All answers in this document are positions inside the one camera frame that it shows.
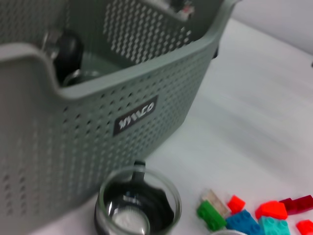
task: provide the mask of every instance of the white wall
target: white wall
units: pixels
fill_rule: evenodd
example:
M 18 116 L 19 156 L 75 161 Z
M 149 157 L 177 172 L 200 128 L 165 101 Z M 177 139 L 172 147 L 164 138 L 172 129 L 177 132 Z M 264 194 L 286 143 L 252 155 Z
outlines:
M 233 17 L 313 55 L 313 0 L 243 0 Z

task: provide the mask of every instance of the dark red lego brick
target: dark red lego brick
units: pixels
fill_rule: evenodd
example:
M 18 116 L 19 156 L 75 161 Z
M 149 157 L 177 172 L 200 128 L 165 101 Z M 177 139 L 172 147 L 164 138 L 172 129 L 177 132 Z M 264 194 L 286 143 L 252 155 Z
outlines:
M 284 203 L 288 215 L 297 214 L 297 205 L 291 198 L 279 202 Z
M 295 199 L 293 202 L 297 205 L 297 213 L 307 212 L 313 209 L 313 198 L 311 195 Z

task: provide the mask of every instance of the clear glass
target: clear glass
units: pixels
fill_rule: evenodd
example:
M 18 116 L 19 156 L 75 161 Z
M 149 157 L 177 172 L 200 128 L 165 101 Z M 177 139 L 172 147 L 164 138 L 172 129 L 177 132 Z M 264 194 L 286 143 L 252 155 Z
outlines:
M 212 233 L 211 235 L 247 235 L 236 230 L 220 230 Z
M 74 73 L 68 75 L 62 86 L 63 87 L 69 87 L 72 85 L 76 85 L 79 83 L 83 83 L 86 81 L 93 80 L 95 78 L 101 77 L 102 74 L 99 73 L 98 71 L 94 70 L 76 70 Z
M 161 189 L 165 193 L 168 205 L 174 213 L 173 221 L 166 228 L 152 233 L 150 231 L 149 219 L 142 211 L 137 208 L 127 207 L 126 209 L 119 210 L 119 213 L 115 213 L 112 203 L 109 200 L 106 201 L 106 189 L 115 183 L 123 184 L 132 182 L 135 176 L 134 172 L 136 177 L 139 177 L 139 180 L 142 178 L 152 188 Z M 132 200 L 133 203 L 136 203 L 137 200 L 136 197 L 127 196 L 123 196 L 123 199 Z M 113 172 L 102 185 L 96 205 L 96 220 L 105 232 L 104 234 L 108 235 L 167 235 L 178 223 L 180 215 L 181 200 L 174 184 L 163 175 L 142 166 L 131 166 Z
M 60 48 L 57 45 L 57 42 L 61 35 L 62 31 L 57 29 L 51 29 L 45 33 L 42 51 L 52 60 L 54 60 L 59 54 Z

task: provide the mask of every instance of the logo label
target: logo label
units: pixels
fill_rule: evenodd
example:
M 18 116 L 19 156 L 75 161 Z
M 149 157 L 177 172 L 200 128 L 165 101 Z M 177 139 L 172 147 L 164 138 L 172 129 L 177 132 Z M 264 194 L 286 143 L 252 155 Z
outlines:
M 114 123 L 113 136 L 127 130 L 129 127 L 154 112 L 157 105 L 157 96 L 134 108 L 123 116 L 118 117 Z

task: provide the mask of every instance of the black plastic part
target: black plastic part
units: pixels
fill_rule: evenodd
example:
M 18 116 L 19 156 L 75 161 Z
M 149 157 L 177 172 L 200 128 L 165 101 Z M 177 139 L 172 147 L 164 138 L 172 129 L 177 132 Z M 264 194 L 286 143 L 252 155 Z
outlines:
M 146 166 L 146 163 L 144 161 L 138 161 L 136 160 L 134 163 L 134 166 L 139 165 L 139 166 Z M 145 173 L 144 172 L 133 172 L 133 176 L 132 176 L 132 180 L 134 181 L 143 181 L 143 179 L 145 178 Z
M 217 47 L 216 51 L 215 51 L 215 54 L 213 56 L 213 59 L 215 59 L 216 57 L 218 57 L 219 55 L 219 47 Z
M 79 35 L 71 30 L 64 30 L 57 41 L 58 56 L 54 60 L 56 75 L 60 84 L 64 79 L 81 68 L 84 44 Z
M 184 0 L 171 0 L 171 7 L 179 12 L 184 7 Z

